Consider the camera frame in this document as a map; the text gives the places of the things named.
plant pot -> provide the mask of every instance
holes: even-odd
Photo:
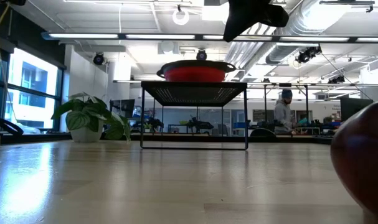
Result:
[[[100,140],[102,132],[103,121],[99,120],[99,130],[97,132],[85,127],[71,131],[71,137],[75,142],[97,142]]]

table surface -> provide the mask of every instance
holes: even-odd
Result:
[[[171,147],[239,143],[149,142]],[[0,147],[0,224],[374,223],[321,144],[142,150],[139,142]]]

potted plant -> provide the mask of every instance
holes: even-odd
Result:
[[[106,103],[86,93],[69,97],[69,101],[56,108],[51,119],[59,119],[67,113],[65,122],[75,142],[96,142],[103,132],[103,124],[109,124],[106,139],[118,140],[124,135],[130,140],[128,119],[107,110]]]

black metal stand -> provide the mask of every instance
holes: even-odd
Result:
[[[223,136],[223,109],[224,106],[243,92],[244,95],[244,118],[245,118],[245,147],[243,149],[218,148],[223,150],[247,150],[248,149],[248,111],[247,111],[247,84],[246,83],[176,83],[176,82],[141,82],[142,87],[142,114],[141,123],[144,124],[144,94],[146,91],[155,100],[164,106],[195,106],[221,107],[222,108],[222,136]],[[146,147],[143,146],[144,125],[141,125],[140,147],[143,149],[203,149],[211,150],[216,148],[206,147]]]

red bowl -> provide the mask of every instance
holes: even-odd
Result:
[[[222,82],[234,65],[205,60],[181,60],[165,64],[157,75],[168,82]]]

